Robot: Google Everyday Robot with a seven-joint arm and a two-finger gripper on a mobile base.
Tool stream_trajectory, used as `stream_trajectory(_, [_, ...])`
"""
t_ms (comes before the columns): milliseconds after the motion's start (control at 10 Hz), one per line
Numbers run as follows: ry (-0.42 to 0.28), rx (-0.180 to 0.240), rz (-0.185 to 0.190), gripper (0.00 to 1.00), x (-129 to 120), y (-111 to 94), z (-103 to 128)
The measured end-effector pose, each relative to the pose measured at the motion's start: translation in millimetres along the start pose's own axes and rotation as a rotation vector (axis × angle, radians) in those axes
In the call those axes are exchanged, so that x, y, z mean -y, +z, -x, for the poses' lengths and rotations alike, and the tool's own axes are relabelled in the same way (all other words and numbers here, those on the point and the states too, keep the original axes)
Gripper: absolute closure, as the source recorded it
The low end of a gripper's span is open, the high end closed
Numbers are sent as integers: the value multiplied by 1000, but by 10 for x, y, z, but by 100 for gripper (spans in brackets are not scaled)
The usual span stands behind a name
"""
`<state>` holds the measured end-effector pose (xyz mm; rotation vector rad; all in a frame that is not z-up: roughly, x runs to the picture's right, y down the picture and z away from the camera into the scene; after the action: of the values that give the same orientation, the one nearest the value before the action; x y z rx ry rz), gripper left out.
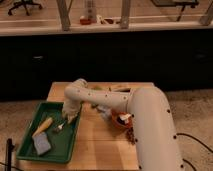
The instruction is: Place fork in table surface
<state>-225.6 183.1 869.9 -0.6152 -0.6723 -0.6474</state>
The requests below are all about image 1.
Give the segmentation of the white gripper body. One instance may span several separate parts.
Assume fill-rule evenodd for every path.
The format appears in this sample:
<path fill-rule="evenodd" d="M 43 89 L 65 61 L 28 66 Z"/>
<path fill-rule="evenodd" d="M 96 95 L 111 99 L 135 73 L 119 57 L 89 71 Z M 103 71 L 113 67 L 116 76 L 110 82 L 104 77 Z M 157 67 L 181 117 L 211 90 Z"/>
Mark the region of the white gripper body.
<path fill-rule="evenodd" d="M 62 117 L 66 118 L 68 123 L 71 123 L 78 115 L 80 109 L 81 103 L 79 101 L 66 100 L 62 108 Z"/>

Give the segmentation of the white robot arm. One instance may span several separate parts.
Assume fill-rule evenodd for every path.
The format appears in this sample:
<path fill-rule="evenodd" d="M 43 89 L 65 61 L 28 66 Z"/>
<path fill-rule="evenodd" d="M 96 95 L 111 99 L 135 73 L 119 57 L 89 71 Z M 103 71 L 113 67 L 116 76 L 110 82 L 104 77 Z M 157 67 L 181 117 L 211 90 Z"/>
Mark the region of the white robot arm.
<path fill-rule="evenodd" d="M 94 90 L 78 79 L 66 86 L 64 96 L 62 113 L 67 117 L 77 115 L 82 101 L 131 114 L 141 171 L 185 171 L 170 105 L 158 87 L 130 92 Z"/>

